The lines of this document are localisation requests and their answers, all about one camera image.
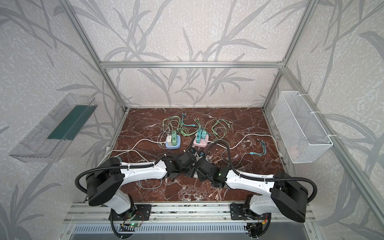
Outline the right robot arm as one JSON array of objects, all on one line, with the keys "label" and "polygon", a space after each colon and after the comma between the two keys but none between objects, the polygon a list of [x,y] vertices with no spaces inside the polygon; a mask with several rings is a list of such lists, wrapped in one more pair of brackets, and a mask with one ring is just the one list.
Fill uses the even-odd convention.
[{"label": "right robot arm", "polygon": [[317,185],[310,179],[291,177],[285,172],[275,175],[257,175],[218,167],[200,158],[194,165],[203,181],[209,180],[215,188],[229,188],[252,192],[244,207],[252,215],[282,214],[286,218],[303,223],[306,220],[307,203],[317,195]]}]

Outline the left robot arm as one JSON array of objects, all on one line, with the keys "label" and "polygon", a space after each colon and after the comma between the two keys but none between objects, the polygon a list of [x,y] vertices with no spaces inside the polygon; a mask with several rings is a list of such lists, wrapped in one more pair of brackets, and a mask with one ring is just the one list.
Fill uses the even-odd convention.
[{"label": "left robot arm", "polygon": [[87,194],[90,206],[105,205],[117,214],[124,214],[136,207],[130,195],[120,190],[121,186],[143,180],[174,179],[187,173],[196,162],[193,151],[148,163],[125,163],[112,157],[99,167],[79,174],[75,186]]}]

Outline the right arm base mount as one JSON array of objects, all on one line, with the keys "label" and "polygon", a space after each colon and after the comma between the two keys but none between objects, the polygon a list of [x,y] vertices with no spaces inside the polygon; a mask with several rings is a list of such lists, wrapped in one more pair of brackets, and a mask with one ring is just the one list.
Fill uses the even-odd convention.
[{"label": "right arm base mount", "polygon": [[259,216],[251,211],[250,204],[230,204],[231,220],[258,220]]}]

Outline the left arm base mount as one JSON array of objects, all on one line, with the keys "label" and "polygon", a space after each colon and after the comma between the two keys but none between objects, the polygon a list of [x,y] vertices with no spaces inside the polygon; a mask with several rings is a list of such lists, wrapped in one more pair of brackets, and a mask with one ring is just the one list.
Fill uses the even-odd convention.
[{"label": "left arm base mount", "polygon": [[130,209],[123,214],[117,214],[111,210],[110,221],[148,221],[150,219],[152,205],[138,204],[135,209]]}]

